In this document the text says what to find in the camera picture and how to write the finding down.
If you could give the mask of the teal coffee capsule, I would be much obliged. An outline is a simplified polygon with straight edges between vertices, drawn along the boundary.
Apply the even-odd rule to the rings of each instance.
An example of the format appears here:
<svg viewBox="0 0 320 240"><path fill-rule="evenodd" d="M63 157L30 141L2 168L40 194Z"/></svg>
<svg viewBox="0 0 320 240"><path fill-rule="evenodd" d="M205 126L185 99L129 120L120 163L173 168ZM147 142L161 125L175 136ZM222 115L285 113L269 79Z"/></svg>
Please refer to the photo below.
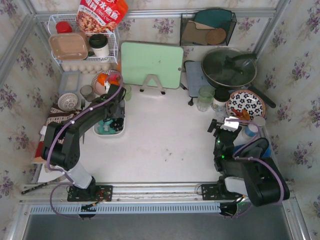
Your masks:
<svg viewBox="0 0 320 240"><path fill-rule="evenodd" d="M97 133L100 135L114 135L116 131L111 127L112 120L99 121L97 126Z"/></svg>

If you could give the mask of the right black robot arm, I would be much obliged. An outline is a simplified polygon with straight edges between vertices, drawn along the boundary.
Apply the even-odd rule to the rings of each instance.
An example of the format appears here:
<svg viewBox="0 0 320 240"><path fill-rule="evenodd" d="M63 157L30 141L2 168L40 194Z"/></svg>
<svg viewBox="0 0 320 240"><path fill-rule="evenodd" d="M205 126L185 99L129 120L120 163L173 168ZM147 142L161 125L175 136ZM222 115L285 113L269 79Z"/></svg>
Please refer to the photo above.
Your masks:
<svg viewBox="0 0 320 240"><path fill-rule="evenodd" d="M288 200L289 187L274 160L266 155L268 139L256 134L240 148L235 147L241 123L236 117L223 122L212 119L207 130L215 138L213 161L221 173L223 191L244 195L256 207Z"/></svg>

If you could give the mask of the white storage basket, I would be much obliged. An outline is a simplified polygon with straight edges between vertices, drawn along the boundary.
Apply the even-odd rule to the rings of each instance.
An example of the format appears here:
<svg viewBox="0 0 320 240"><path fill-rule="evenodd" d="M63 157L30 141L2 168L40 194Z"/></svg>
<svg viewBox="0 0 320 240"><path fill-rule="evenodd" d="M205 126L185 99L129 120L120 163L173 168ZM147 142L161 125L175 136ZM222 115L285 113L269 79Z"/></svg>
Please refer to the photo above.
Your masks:
<svg viewBox="0 0 320 240"><path fill-rule="evenodd" d="M104 121L104 122L107 122L107 121L110 121L112 120L112 122L116 119L119 119L119 118L123 118L124 119L124 125L123 125L123 130L122 131L118 131L116 132L115 134L110 134L110 135L101 135L101 134L98 134L98 131L97 131L97 127L98 127L98 123L96 123L92 129L93 129L93 132L100 138L104 138L104 139L115 139L115 138L120 138L121 135L125 132L125 123L126 123L126 117L125 117L125 109L126 109L126 101L125 100L122 100L119 105L117 106L117 109L115 111L115 113L111 113L109 114L105 119L103 120L100 120L100 121Z"/></svg>

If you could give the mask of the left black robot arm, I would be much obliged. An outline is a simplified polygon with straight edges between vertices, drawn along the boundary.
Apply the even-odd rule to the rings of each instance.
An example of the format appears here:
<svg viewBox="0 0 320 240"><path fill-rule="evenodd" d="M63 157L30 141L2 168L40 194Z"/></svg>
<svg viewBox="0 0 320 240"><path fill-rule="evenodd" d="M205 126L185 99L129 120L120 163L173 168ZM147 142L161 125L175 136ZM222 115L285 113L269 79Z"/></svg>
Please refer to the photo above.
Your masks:
<svg viewBox="0 0 320 240"><path fill-rule="evenodd" d="M118 77L118 85L111 84L107 93L95 98L72 119L51 122L46 128L41 157L50 171L62 173L79 189L87 189L93 183L93 177L80 163L80 138L99 121L124 116L123 76L116 71L107 78L113 76Z"/></svg>

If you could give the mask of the black coffee capsule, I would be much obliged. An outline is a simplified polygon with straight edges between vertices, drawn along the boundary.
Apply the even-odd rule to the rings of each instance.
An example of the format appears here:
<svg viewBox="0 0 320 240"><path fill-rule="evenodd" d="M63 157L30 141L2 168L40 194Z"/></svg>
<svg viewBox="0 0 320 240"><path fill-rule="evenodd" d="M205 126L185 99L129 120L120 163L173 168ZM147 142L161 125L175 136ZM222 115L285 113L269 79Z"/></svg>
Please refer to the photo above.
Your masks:
<svg viewBox="0 0 320 240"><path fill-rule="evenodd" d="M115 130L116 132L120 132L124 128L124 119L123 118L117 118L115 119L112 124L110 124L110 127Z"/></svg>

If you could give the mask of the blue grey cloth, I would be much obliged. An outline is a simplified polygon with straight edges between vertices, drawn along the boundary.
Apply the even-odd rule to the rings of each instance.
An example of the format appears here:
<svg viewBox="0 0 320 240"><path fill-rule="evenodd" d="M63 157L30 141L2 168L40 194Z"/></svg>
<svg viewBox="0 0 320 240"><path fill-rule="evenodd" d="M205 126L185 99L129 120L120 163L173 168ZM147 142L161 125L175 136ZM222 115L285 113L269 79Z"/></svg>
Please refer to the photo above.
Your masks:
<svg viewBox="0 0 320 240"><path fill-rule="evenodd" d="M267 138L260 137L255 141L255 143L256 143L256 146L261 149L260 158L271 157L272 155L271 145Z"/></svg>

